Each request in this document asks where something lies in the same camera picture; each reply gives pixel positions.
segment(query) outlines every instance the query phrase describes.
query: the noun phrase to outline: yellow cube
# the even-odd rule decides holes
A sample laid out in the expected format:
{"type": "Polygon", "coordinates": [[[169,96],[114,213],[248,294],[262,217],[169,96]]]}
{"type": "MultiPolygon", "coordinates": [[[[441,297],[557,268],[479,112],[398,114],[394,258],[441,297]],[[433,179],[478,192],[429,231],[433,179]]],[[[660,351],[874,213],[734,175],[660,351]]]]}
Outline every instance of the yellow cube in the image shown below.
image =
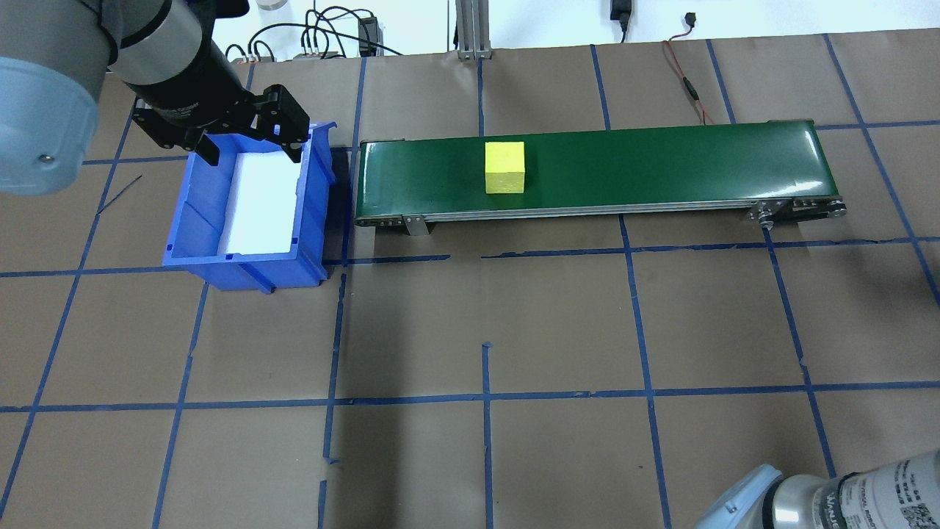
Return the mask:
{"type": "Polygon", "coordinates": [[[522,193],[525,190],[525,144],[522,141],[486,142],[486,193],[522,193]]]}

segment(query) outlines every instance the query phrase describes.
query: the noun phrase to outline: conveyor belt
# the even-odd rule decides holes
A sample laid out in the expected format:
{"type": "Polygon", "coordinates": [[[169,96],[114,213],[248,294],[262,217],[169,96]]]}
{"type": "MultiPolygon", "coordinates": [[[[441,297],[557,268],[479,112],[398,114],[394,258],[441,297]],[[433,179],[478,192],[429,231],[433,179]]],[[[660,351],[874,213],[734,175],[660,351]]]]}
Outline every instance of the conveyor belt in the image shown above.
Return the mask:
{"type": "Polygon", "coordinates": [[[757,208],[845,212],[812,121],[366,142],[356,224],[757,208]],[[484,143],[525,142],[525,193],[487,195],[484,143]]]}

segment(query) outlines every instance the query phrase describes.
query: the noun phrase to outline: power adapter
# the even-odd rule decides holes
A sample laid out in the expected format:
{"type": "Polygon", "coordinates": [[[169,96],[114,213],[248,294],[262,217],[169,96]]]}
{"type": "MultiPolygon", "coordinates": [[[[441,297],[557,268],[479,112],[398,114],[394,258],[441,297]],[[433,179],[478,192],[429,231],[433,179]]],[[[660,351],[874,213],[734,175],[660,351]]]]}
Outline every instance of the power adapter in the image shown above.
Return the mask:
{"type": "Polygon", "coordinates": [[[630,15],[634,12],[634,0],[610,0],[610,20],[620,22],[620,29],[627,31],[630,15]]]}

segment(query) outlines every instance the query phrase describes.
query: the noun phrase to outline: blue tape line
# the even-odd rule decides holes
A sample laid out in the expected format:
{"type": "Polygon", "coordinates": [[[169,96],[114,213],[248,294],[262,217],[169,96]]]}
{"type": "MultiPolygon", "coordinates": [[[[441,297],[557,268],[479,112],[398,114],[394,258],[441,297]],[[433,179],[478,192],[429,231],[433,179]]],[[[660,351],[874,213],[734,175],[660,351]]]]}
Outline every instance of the blue tape line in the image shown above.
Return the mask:
{"type": "Polygon", "coordinates": [[[708,245],[687,245],[687,246],[645,246],[645,247],[636,247],[630,248],[631,253],[643,253],[647,251],[675,251],[677,249],[689,249],[693,251],[699,250],[716,250],[716,249],[752,249],[752,248],[766,248],[764,243],[721,243],[721,244],[708,244],[708,245]]]}
{"type": "Polygon", "coordinates": [[[151,529],[157,529],[160,526],[160,517],[163,516],[164,498],[166,496],[166,483],[169,480],[170,468],[173,465],[173,452],[176,449],[176,439],[180,433],[180,420],[182,419],[183,403],[186,402],[186,390],[189,387],[189,376],[193,371],[193,351],[196,350],[196,343],[199,340],[199,330],[202,328],[202,315],[206,310],[206,298],[209,297],[209,284],[202,283],[202,292],[199,294],[199,304],[196,307],[196,318],[193,322],[193,334],[189,339],[189,353],[186,355],[186,365],[182,371],[182,380],[180,381],[180,392],[177,396],[175,411],[173,412],[173,425],[170,426],[170,439],[166,445],[166,455],[164,456],[164,469],[160,473],[160,487],[157,488],[157,502],[153,507],[153,523],[151,529]]]}
{"type": "Polygon", "coordinates": [[[730,388],[674,388],[656,390],[656,396],[750,395],[766,393],[802,393],[806,386],[738,386],[730,388]]]}
{"type": "MultiPolygon", "coordinates": [[[[940,120],[925,120],[925,121],[887,121],[884,123],[865,123],[865,126],[870,129],[884,129],[884,128],[893,128],[893,127],[929,127],[933,125],[940,125],[940,120]]],[[[818,131],[838,131],[838,130],[857,130],[862,128],[862,125],[858,123],[848,123],[844,125],[816,125],[816,130],[818,131]]]]}
{"type": "Polygon", "coordinates": [[[827,246],[870,246],[870,245],[897,245],[910,244],[909,237],[898,237],[895,239],[871,240],[871,239],[846,239],[843,241],[785,241],[774,242],[776,248],[813,248],[827,246]]]}
{"type": "Polygon", "coordinates": [[[111,164],[146,164],[150,162],[179,162],[185,161],[188,156],[148,156],[143,158],[121,158],[118,160],[86,160],[83,166],[109,166],[111,164]]]}
{"type": "Polygon", "coordinates": [[[721,90],[721,99],[725,101],[725,110],[728,112],[728,121],[731,123],[737,123],[738,121],[734,117],[734,109],[731,108],[731,99],[728,97],[728,89],[725,87],[725,78],[721,75],[721,67],[718,66],[718,57],[714,54],[712,40],[706,39],[705,45],[708,46],[708,55],[712,58],[714,76],[718,80],[718,88],[721,90]]]}
{"type": "Polygon", "coordinates": [[[817,392],[868,392],[874,390],[928,390],[940,388],[940,380],[903,382],[855,382],[849,384],[816,384],[817,392]]]}
{"type": "Polygon", "coordinates": [[[244,89],[251,90],[251,83],[255,80],[255,63],[248,66],[248,78],[244,82],[244,89]]]}
{"type": "MultiPolygon", "coordinates": [[[[902,380],[896,382],[852,382],[842,384],[813,384],[815,392],[853,392],[879,390],[925,390],[940,389],[940,380],[902,380]]],[[[729,386],[713,388],[665,388],[654,389],[655,396],[705,396],[766,393],[801,393],[805,385],[785,386],[729,386]]],[[[568,400],[589,398],[645,398],[646,390],[600,390],[571,392],[509,392],[509,393],[456,393],[407,397],[379,398],[309,398],[286,400],[243,400],[220,402],[186,402],[183,409],[261,409],[261,408],[320,408],[330,406],[400,406],[408,404],[438,404],[445,402],[477,402],[489,398],[496,400],[568,400]]],[[[150,409],[175,409],[176,403],[121,403],[121,404],[64,404],[40,405],[37,412],[71,411],[127,411],[150,409]]],[[[0,406],[0,413],[24,413],[30,406],[0,406]]]]}
{"type": "Polygon", "coordinates": [[[601,110],[603,111],[603,129],[610,130],[610,114],[607,112],[607,94],[603,91],[603,77],[601,77],[601,63],[597,59],[597,46],[590,45],[590,56],[594,61],[594,76],[597,77],[597,90],[601,93],[601,110]]]}
{"type": "Polygon", "coordinates": [[[607,255],[623,253],[623,248],[537,249],[530,251],[504,251],[498,255],[484,255],[480,259],[512,259],[517,257],[557,257],[562,255],[607,255]]]}
{"type": "Polygon", "coordinates": [[[787,285],[783,281],[783,273],[780,271],[780,262],[776,258],[774,241],[771,239],[770,232],[764,230],[764,240],[767,242],[767,253],[770,255],[770,263],[774,269],[776,278],[776,288],[780,292],[780,301],[783,303],[783,311],[787,316],[787,325],[790,327],[790,336],[793,340],[793,349],[796,351],[796,359],[800,364],[800,371],[803,373],[803,383],[809,399],[809,408],[813,413],[813,422],[816,425],[816,433],[820,439],[822,447],[822,458],[825,460],[826,470],[829,477],[836,477],[836,465],[832,460],[832,453],[829,450],[829,439],[825,435],[823,426],[823,417],[820,414],[819,404],[816,402],[816,393],[813,391],[813,382],[809,376],[809,369],[804,365],[803,344],[800,342],[800,334],[796,329],[796,319],[793,317],[793,307],[790,304],[790,296],[787,294],[787,285]]]}
{"type": "Polygon", "coordinates": [[[48,278],[53,276],[77,276],[78,270],[31,270],[28,272],[0,272],[0,278],[48,278]]]}
{"type": "Polygon", "coordinates": [[[189,384],[189,374],[193,367],[193,357],[186,358],[186,367],[183,370],[182,383],[180,384],[180,402],[176,405],[176,411],[173,413],[173,425],[170,426],[170,440],[166,446],[166,456],[164,456],[164,469],[160,474],[160,487],[157,489],[157,503],[153,507],[153,522],[151,529],[160,527],[160,517],[163,516],[164,498],[166,496],[166,482],[170,477],[170,466],[173,464],[173,451],[176,448],[177,435],[180,433],[180,419],[182,418],[182,403],[186,398],[186,386],[189,384]]]}
{"type": "Polygon", "coordinates": [[[357,258],[347,261],[348,265],[384,265],[389,263],[427,263],[429,261],[446,261],[450,254],[439,255],[410,255],[404,257],[369,257],[357,258]]]}
{"type": "Polygon", "coordinates": [[[174,409],[175,407],[176,405],[171,402],[132,402],[122,404],[47,404],[40,405],[38,411],[41,413],[61,411],[141,411],[152,409],[174,409]]]}
{"type": "Polygon", "coordinates": [[[84,270],[30,270],[0,272],[0,278],[48,278],[57,276],[100,276],[106,274],[143,274],[150,272],[182,272],[179,266],[140,266],[127,268],[90,268],[84,270]]]}
{"type": "Polygon", "coordinates": [[[843,130],[857,130],[862,128],[858,124],[848,124],[848,125],[814,125],[818,131],[843,131],[843,130]]]}
{"type": "Polygon", "coordinates": [[[486,489],[486,529],[493,529],[493,421],[490,415],[490,349],[487,342],[482,347],[483,359],[483,478],[486,489]]]}
{"type": "Polygon", "coordinates": [[[894,202],[894,207],[898,210],[898,216],[901,217],[901,223],[904,225],[904,229],[907,231],[908,236],[911,237],[911,246],[914,247],[914,253],[917,256],[917,260],[920,262],[920,268],[923,270],[924,277],[931,289],[933,300],[936,302],[937,307],[940,307],[940,288],[937,288],[937,283],[933,277],[933,273],[931,272],[930,265],[927,263],[927,258],[924,256],[924,252],[920,248],[920,244],[917,242],[917,236],[914,234],[914,227],[911,225],[911,221],[908,219],[907,214],[904,213],[904,207],[901,205],[901,199],[898,198],[898,194],[894,190],[894,185],[891,183],[891,179],[887,175],[887,169],[885,169],[885,164],[882,162],[881,155],[878,153],[878,150],[875,148],[875,143],[871,139],[871,133],[869,132],[868,128],[869,126],[867,123],[865,123],[864,118],[862,118],[862,111],[858,106],[858,102],[855,100],[855,96],[852,94],[852,88],[849,87],[849,80],[846,78],[845,72],[842,70],[842,65],[838,62],[836,49],[833,47],[832,40],[829,39],[828,34],[823,34],[822,38],[825,40],[826,49],[829,50],[829,56],[832,58],[832,62],[836,66],[836,72],[838,72],[838,78],[842,82],[842,87],[845,89],[845,95],[848,96],[849,103],[852,104],[852,111],[855,113],[855,118],[858,120],[858,124],[861,126],[862,135],[865,137],[866,143],[869,144],[869,151],[871,151],[871,156],[874,158],[875,165],[878,167],[878,172],[881,173],[882,180],[885,182],[888,195],[891,196],[891,201],[894,202]]]}
{"type": "Polygon", "coordinates": [[[336,399],[338,406],[400,406],[402,404],[441,404],[445,402],[478,402],[485,397],[480,393],[448,395],[419,395],[403,397],[369,397],[336,399]]]}
{"type": "MultiPolygon", "coordinates": [[[[337,300],[337,321],[333,330],[333,358],[330,361],[330,389],[328,399],[333,402],[337,398],[337,376],[339,372],[339,349],[343,339],[343,306],[346,298],[346,274],[339,278],[339,299],[337,300]]],[[[323,428],[323,458],[330,459],[330,449],[333,446],[333,405],[326,407],[326,424],[323,428]]]]}
{"type": "Polygon", "coordinates": [[[330,399],[298,398],[284,400],[233,400],[226,402],[183,403],[183,409],[263,409],[263,408],[319,408],[329,406],[330,399]]]}
{"type": "Polygon", "coordinates": [[[359,63],[359,85],[355,96],[355,118],[352,121],[352,155],[350,156],[350,181],[349,181],[349,200],[346,204],[346,218],[343,223],[343,246],[341,253],[341,262],[343,266],[349,263],[350,255],[350,237],[353,233],[353,204],[355,196],[353,190],[355,187],[355,169],[359,161],[359,124],[362,122],[362,97],[366,86],[366,64],[368,58],[362,57],[359,63]]]}
{"type": "Polygon", "coordinates": [[[927,126],[932,126],[932,125],[940,125],[940,120],[891,121],[888,123],[868,123],[868,122],[865,123],[865,126],[870,129],[880,129],[884,127],[927,127],[927,126]]]}
{"type": "Polygon", "coordinates": [[[477,136],[486,136],[483,118],[483,59],[477,59],[477,136]]]}
{"type": "Polygon", "coordinates": [[[323,529],[326,519],[326,480],[320,482],[320,494],[317,496],[317,529],[323,529]]]}
{"type": "Polygon", "coordinates": [[[182,266],[128,266],[124,268],[91,268],[79,272],[83,276],[101,276],[108,274],[152,274],[162,272],[185,272],[182,266]]]}
{"type": "MultiPolygon", "coordinates": [[[[124,130],[121,132],[120,141],[117,143],[115,159],[120,158],[120,154],[124,150],[124,142],[127,140],[127,133],[131,130],[131,116],[132,113],[128,112],[127,120],[124,122],[124,130]]],[[[104,201],[107,200],[108,190],[111,188],[111,183],[114,181],[115,170],[117,167],[117,164],[111,165],[111,169],[108,171],[108,178],[104,182],[102,194],[98,199],[98,209],[95,211],[101,210],[102,205],[104,205],[104,201]]],[[[39,401],[42,399],[42,394],[45,392],[46,382],[49,380],[49,373],[52,371],[53,361],[55,361],[55,353],[58,351],[59,342],[62,339],[62,332],[65,330],[66,321],[69,319],[71,304],[75,300],[75,293],[78,291],[78,281],[81,279],[81,270],[85,268],[85,262],[88,259],[88,253],[91,251],[91,241],[95,237],[95,231],[98,229],[98,221],[100,218],[100,215],[95,214],[91,221],[91,228],[88,229],[88,238],[85,241],[85,247],[82,249],[82,257],[79,260],[77,268],[78,273],[71,282],[69,296],[66,299],[65,307],[62,309],[62,317],[59,318],[59,325],[55,330],[53,344],[49,348],[49,356],[46,358],[45,366],[42,368],[42,376],[39,378],[39,385],[36,388],[36,394],[33,396],[33,404],[29,409],[29,415],[26,417],[26,425],[23,427],[23,434],[20,437],[20,444],[17,446],[16,455],[13,458],[13,464],[9,469],[7,483],[4,485],[3,496],[0,496],[0,520],[3,519],[4,512],[7,510],[9,494],[13,489],[13,482],[16,480],[16,473],[20,469],[20,463],[23,461],[23,453],[26,449],[26,443],[29,441],[29,434],[32,432],[33,422],[36,420],[36,413],[39,411],[39,401]]]]}
{"type": "Polygon", "coordinates": [[[620,237],[623,239],[624,256],[627,260],[627,281],[630,284],[630,302],[634,309],[634,324],[636,325],[636,342],[640,350],[640,366],[643,370],[643,391],[647,399],[647,412],[650,416],[650,437],[652,440],[652,456],[656,463],[656,481],[659,484],[659,501],[663,510],[663,524],[666,529],[672,529],[672,517],[669,514],[669,498],[666,493],[666,470],[663,467],[663,451],[659,443],[659,424],[656,421],[656,393],[652,386],[650,373],[650,359],[647,355],[646,334],[643,331],[643,316],[640,312],[640,298],[636,290],[636,274],[634,270],[633,250],[630,246],[630,235],[623,215],[618,216],[620,223],[620,237]]]}

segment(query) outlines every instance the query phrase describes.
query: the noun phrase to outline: white foam insert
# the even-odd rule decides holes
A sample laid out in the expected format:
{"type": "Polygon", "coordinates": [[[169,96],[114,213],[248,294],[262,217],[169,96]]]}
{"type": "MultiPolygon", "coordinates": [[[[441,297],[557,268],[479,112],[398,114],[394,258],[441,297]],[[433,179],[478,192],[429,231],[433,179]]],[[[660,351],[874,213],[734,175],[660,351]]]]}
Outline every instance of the white foam insert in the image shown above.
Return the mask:
{"type": "Polygon", "coordinates": [[[281,151],[238,154],[218,255],[290,251],[300,167],[281,151]]]}

